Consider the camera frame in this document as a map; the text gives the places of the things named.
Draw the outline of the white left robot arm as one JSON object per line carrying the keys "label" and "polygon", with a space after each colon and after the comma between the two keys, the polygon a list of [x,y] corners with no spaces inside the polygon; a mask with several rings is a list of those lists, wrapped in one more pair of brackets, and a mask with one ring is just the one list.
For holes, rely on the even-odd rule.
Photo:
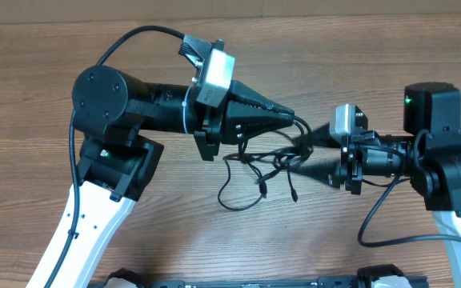
{"label": "white left robot arm", "polygon": [[72,90],[73,184],[54,236],[30,279],[32,287],[85,287],[115,231],[154,176],[163,145],[142,130],[190,134],[205,161],[222,144],[237,145],[291,126],[293,110],[232,81],[221,104],[205,106],[191,86],[143,82],[109,66],[92,66]]}

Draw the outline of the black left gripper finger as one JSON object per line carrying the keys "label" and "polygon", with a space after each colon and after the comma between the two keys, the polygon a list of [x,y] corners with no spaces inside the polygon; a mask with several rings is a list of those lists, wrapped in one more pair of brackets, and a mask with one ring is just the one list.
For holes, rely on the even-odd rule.
{"label": "black left gripper finger", "polygon": [[249,86],[238,80],[230,81],[228,93],[230,94],[230,100],[235,102],[239,102],[248,106],[256,106],[260,109],[279,114],[295,114],[292,109],[282,106],[277,102],[262,96],[260,93],[251,89]]}
{"label": "black left gripper finger", "polygon": [[258,106],[229,101],[226,105],[222,144],[237,145],[260,134],[292,126],[295,112],[283,106]]}

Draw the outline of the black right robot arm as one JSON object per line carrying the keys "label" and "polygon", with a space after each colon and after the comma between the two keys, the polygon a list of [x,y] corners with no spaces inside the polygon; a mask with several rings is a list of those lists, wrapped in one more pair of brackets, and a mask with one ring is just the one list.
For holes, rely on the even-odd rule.
{"label": "black right robot arm", "polygon": [[[404,89],[403,105],[404,136],[380,135],[369,129],[367,116],[356,105],[337,106],[331,120],[315,131],[315,145],[338,149],[339,160],[291,170],[352,194],[360,194],[368,176],[391,177],[359,228],[359,244],[373,248],[443,241],[454,284],[461,287],[461,92],[446,82],[411,84]],[[365,241],[367,225],[404,181],[423,197],[439,232]]]}

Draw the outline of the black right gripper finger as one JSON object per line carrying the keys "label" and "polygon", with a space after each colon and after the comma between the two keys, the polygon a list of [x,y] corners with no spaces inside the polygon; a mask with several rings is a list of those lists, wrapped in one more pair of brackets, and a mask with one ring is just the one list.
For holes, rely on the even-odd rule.
{"label": "black right gripper finger", "polygon": [[292,173],[302,175],[327,186],[341,186],[341,175],[337,162],[312,162],[291,166]]}
{"label": "black right gripper finger", "polygon": [[341,144],[335,141],[330,134],[330,123],[326,123],[311,132],[311,143],[313,146],[322,148],[335,148],[341,147]]}

